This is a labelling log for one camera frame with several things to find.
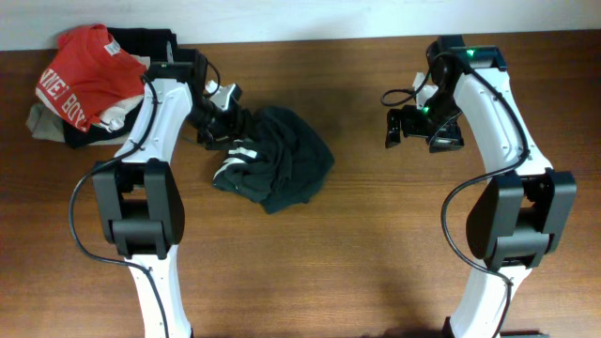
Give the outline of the dark green Nike t-shirt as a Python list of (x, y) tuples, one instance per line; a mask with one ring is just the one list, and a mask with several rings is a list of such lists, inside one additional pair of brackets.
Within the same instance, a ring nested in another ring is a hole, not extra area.
[(309, 203), (335, 163), (326, 143), (285, 107), (264, 107), (252, 122), (253, 132), (227, 151), (212, 186), (243, 196), (268, 214)]

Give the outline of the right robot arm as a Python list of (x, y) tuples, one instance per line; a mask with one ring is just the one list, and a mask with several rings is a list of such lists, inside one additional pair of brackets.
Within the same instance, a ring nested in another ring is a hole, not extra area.
[(467, 119), (485, 173), (459, 184), (441, 206), (443, 235), (471, 268), (441, 334), (500, 337), (517, 289), (557, 250), (577, 183), (555, 170), (533, 141), (498, 47), (469, 47), (461, 36), (447, 35), (425, 55), (428, 71), (417, 73), (405, 99), (387, 105), (385, 146), (418, 137), (432, 153), (459, 150), (458, 119)]

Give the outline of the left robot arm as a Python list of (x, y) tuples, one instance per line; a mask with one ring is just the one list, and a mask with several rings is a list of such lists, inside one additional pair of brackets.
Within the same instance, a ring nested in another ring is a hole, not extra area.
[(180, 131), (190, 123), (196, 143), (224, 150), (250, 128), (237, 84), (209, 81), (212, 64), (197, 50), (170, 53), (143, 76), (144, 98), (131, 134), (93, 182), (112, 264), (127, 268), (135, 284), (146, 337), (191, 337), (177, 272), (185, 210), (171, 160)]

